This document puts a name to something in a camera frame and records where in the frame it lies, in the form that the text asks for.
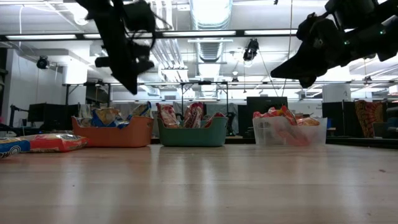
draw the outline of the clear plastic bin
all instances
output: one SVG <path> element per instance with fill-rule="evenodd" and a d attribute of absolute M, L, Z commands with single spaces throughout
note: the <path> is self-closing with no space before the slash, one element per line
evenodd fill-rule
<path fill-rule="evenodd" d="M 254 118 L 256 144 L 263 146 L 310 146 L 326 144 L 327 118 L 319 126 L 292 126 L 282 116 Z"/>

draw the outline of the plastic basket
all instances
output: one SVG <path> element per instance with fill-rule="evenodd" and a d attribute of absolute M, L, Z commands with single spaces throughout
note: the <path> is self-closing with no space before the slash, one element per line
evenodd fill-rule
<path fill-rule="evenodd" d="M 256 144 L 263 146 L 310 146 L 326 143 L 328 120 L 318 120 L 319 126 L 292 126 L 282 116 L 254 118 Z"/>
<path fill-rule="evenodd" d="M 208 128 L 166 128 L 158 119 L 160 143 L 164 146 L 219 147 L 225 143 L 228 118 L 213 118 Z"/>
<path fill-rule="evenodd" d="M 89 139 L 88 147 L 144 147 L 152 139 L 154 119 L 134 116 L 130 124 L 119 128 L 81 127 L 72 118 L 73 133 Z"/>

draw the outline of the orange plastic bin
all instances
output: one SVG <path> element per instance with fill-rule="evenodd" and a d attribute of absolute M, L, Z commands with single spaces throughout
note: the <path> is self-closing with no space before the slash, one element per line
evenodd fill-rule
<path fill-rule="evenodd" d="M 150 144 L 154 119 L 135 116 L 119 128 L 84 128 L 72 117 L 73 133 L 89 139 L 88 147 L 144 147 Z"/>

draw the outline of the table surface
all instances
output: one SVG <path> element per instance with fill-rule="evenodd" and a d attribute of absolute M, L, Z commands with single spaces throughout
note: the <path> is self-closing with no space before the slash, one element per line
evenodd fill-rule
<path fill-rule="evenodd" d="M 82 149 L 0 161 L 0 220 L 398 223 L 398 151 L 228 145 Z"/>

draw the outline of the teal plastic bin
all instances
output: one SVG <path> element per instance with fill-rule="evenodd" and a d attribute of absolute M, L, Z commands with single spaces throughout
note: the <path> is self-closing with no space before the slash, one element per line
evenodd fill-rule
<path fill-rule="evenodd" d="M 158 119 L 160 143 L 164 146 L 220 147 L 225 143 L 227 121 L 228 118 L 216 117 L 208 128 L 166 128 Z"/>

